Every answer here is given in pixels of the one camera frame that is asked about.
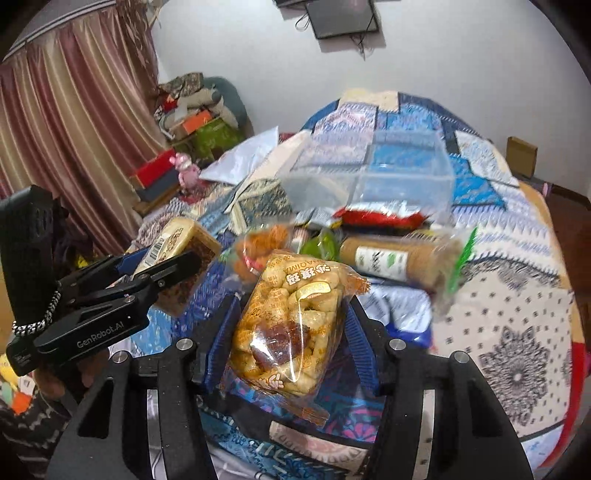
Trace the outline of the left hand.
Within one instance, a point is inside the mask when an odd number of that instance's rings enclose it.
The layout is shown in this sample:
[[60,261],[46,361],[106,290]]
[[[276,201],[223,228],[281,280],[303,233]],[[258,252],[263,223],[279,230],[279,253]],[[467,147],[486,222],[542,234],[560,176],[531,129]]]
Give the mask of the left hand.
[[40,366],[33,371],[33,379],[45,398],[61,400],[67,393],[74,394],[73,389],[77,387],[85,393],[107,365],[108,359],[109,352],[104,349],[76,365],[69,364],[63,368]]

